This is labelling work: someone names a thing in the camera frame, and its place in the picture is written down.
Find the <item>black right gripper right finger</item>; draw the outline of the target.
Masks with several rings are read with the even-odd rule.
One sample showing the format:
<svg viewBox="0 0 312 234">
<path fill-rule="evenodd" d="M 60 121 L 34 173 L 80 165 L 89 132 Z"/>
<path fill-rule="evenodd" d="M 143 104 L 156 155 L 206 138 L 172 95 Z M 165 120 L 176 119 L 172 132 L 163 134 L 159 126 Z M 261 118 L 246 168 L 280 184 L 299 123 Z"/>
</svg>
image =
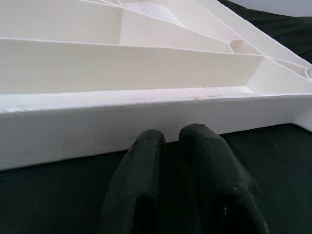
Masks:
<svg viewBox="0 0 312 234">
<path fill-rule="evenodd" d="M 272 234 L 270 208 L 254 177 L 219 134 L 202 124 L 179 133 L 206 234 Z"/>
</svg>

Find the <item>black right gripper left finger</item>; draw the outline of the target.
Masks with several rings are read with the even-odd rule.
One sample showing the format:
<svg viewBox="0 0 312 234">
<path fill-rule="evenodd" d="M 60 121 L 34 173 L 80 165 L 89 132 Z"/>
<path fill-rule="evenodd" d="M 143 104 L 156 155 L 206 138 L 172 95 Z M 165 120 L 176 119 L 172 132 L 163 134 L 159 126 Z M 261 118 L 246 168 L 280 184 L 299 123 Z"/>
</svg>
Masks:
<svg viewBox="0 0 312 234">
<path fill-rule="evenodd" d="M 165 144 L 165 136 L 155 129 L 135 139 L 110 179 L 98 234 L 156 233 L 159 163 Z"/>
</svg>

